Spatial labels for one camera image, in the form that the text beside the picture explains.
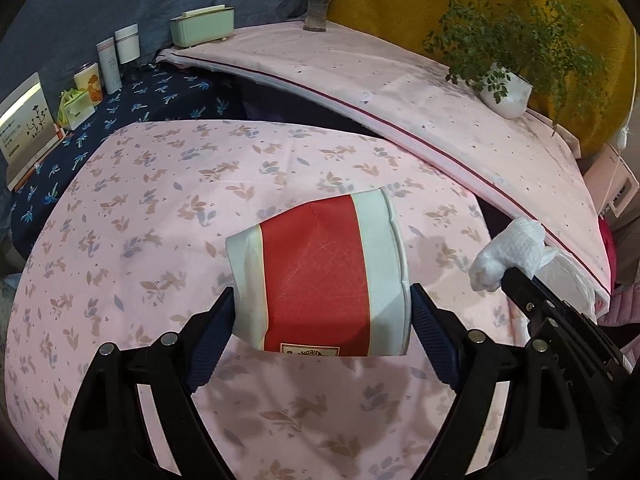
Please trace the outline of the white tissue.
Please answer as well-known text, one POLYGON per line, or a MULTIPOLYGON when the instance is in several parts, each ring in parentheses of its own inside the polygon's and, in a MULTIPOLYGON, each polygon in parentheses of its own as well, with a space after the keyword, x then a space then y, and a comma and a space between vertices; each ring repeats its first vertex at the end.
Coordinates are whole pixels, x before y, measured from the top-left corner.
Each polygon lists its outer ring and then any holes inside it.
POLYGON ((469 268, 474 292, 495 292, 507 270, 517 268, 526 278, 551 262, 559 253, 547 246, 546 230, 535 220, 517 218, 491 240, 469 268))

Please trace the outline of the trash bin with white liner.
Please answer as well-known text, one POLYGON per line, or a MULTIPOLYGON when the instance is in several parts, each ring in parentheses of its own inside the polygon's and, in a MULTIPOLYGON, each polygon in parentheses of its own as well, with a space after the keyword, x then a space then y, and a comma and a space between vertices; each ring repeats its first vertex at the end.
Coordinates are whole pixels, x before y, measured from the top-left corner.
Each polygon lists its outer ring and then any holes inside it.
POLYGON ((591 282, 561 249, 546 246, 536 278, 555 296, 565 300, 578 312, 596 322, 596 293, 591 282))

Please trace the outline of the pink quilted jacket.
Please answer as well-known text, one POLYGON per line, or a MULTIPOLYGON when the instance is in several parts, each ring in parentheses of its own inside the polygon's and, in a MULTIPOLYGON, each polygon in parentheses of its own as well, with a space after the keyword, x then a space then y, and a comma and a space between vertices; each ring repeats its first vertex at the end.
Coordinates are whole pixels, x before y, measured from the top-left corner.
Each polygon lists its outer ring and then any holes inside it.
POLYGON ((639 283, 616 292, 611 299, 610 310, 599 318, 599 326, 632 365, 639 361, 639 283))

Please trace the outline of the red fabric item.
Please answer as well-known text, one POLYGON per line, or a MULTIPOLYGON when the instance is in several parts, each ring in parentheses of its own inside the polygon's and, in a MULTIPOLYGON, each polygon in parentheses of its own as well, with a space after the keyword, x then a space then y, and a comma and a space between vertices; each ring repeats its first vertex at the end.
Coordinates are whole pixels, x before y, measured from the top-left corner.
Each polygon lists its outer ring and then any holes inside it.
POLYGON ((608 258, 608 265, 610 266, 611 289, 614 289, 617 278, 617 252, 615 247, 615 240, 606 219, 600 217, 598 219, 598 222, 600 234, 605 248, 606 258, 608 258))

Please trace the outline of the pink rabbit print tablecloth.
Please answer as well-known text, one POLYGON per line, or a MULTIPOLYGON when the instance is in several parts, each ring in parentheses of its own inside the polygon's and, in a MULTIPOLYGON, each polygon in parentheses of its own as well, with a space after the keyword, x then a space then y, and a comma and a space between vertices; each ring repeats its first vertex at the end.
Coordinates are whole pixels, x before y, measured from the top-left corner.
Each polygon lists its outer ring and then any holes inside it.
MULTIPOLYGON (((513 339, 506 297, 473 292, 489 240, 475 197, 386 141, 258 122, 163 122, 107 139, 30 254, 6 348, 15 430, 55 472, 99 344, 178 330, 232 282, 226 239, 298 204, 385 188, 409 273, 439 307, 513 339)), ((241 479, 407 479, 454 395, 417 341, 400 358, 303 359, 229 342, 194 401, 241 479)))

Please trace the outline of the pink dotted bench cover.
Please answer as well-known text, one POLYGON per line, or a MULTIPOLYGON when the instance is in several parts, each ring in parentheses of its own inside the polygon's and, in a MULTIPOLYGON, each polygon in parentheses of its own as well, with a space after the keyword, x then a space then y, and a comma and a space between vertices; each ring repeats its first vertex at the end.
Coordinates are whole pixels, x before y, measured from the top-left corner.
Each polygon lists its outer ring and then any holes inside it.
POLYGON ((299 22, 245 27, 157 57, 295 93, 422 158, 504 214, 539 221, 585 272, 597 314, 608 310, 597 211, 570 148, 532 114, 503 118, 447 82, 442 64, 337 24, 325 32, 299 22))

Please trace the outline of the pink appliance with display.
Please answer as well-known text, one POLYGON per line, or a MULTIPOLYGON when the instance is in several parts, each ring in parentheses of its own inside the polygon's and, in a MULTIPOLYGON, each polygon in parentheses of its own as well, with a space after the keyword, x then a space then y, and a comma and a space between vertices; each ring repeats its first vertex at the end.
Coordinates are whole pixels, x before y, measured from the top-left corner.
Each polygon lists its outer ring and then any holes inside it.
POLYGON ((605 144, 584 174, 597 214, 612 214, 620 218, 639 192, 639 181, 623 159, 622 154, 605 144))

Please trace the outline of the navy leaf print cloth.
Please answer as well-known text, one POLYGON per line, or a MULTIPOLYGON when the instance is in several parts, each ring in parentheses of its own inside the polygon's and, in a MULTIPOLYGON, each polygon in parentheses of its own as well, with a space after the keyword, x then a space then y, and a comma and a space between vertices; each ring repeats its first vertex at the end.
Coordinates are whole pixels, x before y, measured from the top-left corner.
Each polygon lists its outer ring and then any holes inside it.
POLYGON ((21 257, 28 257, 54 205, 87 159, 117 129, 132 122, 245 117, 240 89, 230 76, 200 68, 180 70, 168 63, 155 65, 107 96, 13 194, 14 248, 21 257))

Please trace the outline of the white pot green plant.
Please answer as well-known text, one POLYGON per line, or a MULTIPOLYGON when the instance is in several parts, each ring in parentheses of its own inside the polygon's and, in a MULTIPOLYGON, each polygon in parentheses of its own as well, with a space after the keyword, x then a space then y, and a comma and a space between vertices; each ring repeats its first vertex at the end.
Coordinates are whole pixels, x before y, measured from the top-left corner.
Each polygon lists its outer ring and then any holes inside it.
POLYGON ((506 102, 523 79, 550 105, 552 122, 600 112, 608 102, 605 60, 584 43, 584 0, 446 0, 423 41, 448 67, 447 80, 506 102))

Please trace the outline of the small green white box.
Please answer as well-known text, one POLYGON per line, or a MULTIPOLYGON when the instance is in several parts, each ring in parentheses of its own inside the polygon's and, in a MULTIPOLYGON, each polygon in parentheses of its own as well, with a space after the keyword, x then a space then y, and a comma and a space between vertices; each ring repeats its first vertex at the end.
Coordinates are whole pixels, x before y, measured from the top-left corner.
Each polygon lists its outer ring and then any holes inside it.
POLYGON ((75 130, 93 115, 95 110, 92 99, 86 90, 62 91, 56 123, 63 129, 75 130))

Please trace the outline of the white gold card box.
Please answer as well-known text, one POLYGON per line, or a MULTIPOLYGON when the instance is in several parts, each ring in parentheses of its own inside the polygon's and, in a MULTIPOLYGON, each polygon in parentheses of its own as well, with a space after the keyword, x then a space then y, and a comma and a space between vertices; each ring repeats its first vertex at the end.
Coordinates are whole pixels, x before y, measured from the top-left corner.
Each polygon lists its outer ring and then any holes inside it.
POLYGON ((1 103, 1 154, 6 161, 6 187, 14 191, 35 163, 63 139, 33 73, 1 103))

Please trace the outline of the small orange print box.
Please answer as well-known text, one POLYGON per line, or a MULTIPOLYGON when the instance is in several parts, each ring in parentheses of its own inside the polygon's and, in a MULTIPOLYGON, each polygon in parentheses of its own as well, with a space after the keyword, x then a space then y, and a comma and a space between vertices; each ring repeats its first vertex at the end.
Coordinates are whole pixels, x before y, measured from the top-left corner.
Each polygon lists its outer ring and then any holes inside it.
POLYGON ((81 66, 81 68, 74 73, 74 81, 79 91, 88 93, 94 105, 98 105, 103 101, 99 65, 96 64, 96 62, 81 66))

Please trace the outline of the white tall bottle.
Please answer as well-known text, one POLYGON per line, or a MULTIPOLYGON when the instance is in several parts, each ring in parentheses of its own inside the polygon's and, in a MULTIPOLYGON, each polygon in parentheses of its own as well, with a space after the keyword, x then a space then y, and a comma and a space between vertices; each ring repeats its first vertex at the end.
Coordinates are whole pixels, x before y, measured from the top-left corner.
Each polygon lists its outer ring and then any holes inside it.
POLYGON ((122 88, 114 39, 107 38, 99 42, 96 45, 96 53, 106 93, 114 94, 122 88))

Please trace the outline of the white cylindrical jar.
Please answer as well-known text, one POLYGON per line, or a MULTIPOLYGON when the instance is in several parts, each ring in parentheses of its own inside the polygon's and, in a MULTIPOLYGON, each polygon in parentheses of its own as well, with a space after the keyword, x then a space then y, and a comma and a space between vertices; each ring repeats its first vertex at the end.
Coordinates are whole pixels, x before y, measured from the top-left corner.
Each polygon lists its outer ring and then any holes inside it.
POLYGON ((124 65, 140 58, 139 26, 132 24, 114 31, 119 63, 124 65))

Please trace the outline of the mint green storage box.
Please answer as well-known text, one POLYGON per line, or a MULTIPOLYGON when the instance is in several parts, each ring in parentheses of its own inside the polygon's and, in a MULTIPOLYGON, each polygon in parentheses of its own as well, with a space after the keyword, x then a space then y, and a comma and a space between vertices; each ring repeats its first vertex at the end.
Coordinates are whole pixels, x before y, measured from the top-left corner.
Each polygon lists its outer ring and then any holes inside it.
POLYGON ((186 11, 172 18, 169 26, 172 43, 180 48, 228 38, 234 31, 234 7, 218 4, 186 11))

